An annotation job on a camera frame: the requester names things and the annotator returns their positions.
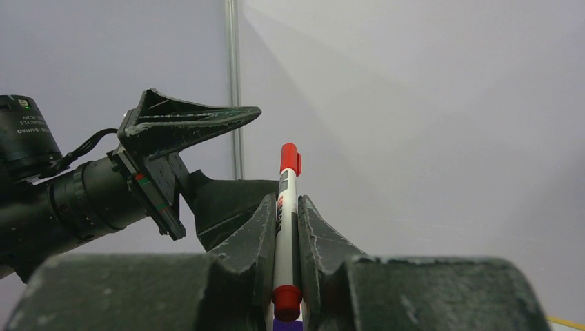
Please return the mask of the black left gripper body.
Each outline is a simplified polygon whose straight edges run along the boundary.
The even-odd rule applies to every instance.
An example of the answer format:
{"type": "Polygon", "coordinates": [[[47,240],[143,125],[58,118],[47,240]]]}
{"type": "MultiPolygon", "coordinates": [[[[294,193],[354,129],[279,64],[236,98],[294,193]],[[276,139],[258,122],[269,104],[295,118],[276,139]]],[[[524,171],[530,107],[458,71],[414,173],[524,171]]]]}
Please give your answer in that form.
{"type": "Polygon", "coordinates": [[[131,153],[117,146],[107,153],[112,169],[126,180],[131,195],[159,229],[176,241],[186,236],[180,219],[180,200],[192,206],[190,173],[178,149],[165,150],[155,156],[131,153]]]}

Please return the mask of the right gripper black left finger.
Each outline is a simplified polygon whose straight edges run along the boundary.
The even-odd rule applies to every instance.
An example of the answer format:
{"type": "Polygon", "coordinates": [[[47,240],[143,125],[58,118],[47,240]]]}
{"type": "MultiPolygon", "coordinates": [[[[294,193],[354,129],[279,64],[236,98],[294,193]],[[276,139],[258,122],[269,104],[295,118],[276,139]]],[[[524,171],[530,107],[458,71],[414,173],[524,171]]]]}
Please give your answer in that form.
{"type": "Polygon", "coordinates": [[[266,330],[275,196],[205,254],[69,254],[32,276],[7,330],[266,330]]]}

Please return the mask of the red marker cap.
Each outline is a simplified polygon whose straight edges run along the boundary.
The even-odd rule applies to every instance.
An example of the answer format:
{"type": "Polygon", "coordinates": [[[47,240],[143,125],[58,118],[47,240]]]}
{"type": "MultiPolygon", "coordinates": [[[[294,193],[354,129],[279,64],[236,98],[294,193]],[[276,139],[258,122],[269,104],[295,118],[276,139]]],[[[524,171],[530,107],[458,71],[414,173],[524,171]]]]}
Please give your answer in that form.
{"type": "Polygon", "coordinates": [[[296,176],[301,175],[301,155],[298,152],[297,146],[293,143],[285,143],[281,147],[281,161],[280,172],[284,170],[293,170],[296,176]]]}

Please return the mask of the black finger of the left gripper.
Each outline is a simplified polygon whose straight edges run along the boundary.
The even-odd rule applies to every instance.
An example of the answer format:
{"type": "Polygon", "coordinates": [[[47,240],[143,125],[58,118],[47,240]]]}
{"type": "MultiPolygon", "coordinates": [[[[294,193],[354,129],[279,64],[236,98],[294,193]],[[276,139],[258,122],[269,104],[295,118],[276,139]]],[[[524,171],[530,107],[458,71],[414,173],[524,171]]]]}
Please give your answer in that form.
{"type": "Polygon", "coordinates": [[[207,106],[150,88],[127,112],[117,137],[131,155],[159,158],[232,132],[260,115],[257,106],[207,106]]]}
{"type": "Polygon", "coordinates": [[[279,182],[264,179],[211,179],[201,170],[190,173],[186,197],[195,218],[197,238],[209,251],[245,224],[279,182]]]}

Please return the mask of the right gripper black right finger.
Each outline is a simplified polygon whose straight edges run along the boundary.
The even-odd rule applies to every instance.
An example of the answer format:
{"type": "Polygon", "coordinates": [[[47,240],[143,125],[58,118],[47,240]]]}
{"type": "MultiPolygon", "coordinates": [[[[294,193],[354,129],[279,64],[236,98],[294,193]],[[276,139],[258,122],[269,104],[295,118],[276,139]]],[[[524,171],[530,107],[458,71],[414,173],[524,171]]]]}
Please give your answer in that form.
{"type": "Polygon", "coordinates": [[[495,257],[373,256],[299,203],[307,330],[548,330],[524,274],[495,257]]]}

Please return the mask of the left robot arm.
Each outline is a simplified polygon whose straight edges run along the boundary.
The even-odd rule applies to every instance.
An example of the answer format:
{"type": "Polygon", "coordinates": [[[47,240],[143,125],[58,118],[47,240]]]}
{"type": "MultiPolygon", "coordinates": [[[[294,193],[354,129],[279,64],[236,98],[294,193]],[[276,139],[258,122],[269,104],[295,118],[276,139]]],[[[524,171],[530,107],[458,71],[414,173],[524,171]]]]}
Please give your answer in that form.
{"type": "Polygon", "coordinates": [[[151,218],[185,237],[188,204],[209,251],[252,216],[274,180],[216,180],[190,172],[180,152],[240,128],[257,106],[217,107],[145,90],[118,128],[62,154],[33,98],[1,97],[1,276],[27,282],[49,257],[151,218]]]}

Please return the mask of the red capped whiteboard marker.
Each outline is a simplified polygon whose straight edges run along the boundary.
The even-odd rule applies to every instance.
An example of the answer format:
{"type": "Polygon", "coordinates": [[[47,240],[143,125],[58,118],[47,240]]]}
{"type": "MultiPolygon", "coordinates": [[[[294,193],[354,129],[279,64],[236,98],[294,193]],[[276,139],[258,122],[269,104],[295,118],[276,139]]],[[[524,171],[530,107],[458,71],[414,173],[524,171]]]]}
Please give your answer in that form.
{"type": "Polygon", "coordinates": [[[277,320],[293,322],[301,314],[302,301],[296,180],[288,179],[281,186],[284,189],[277,199],[272,302],[277,320]]]}

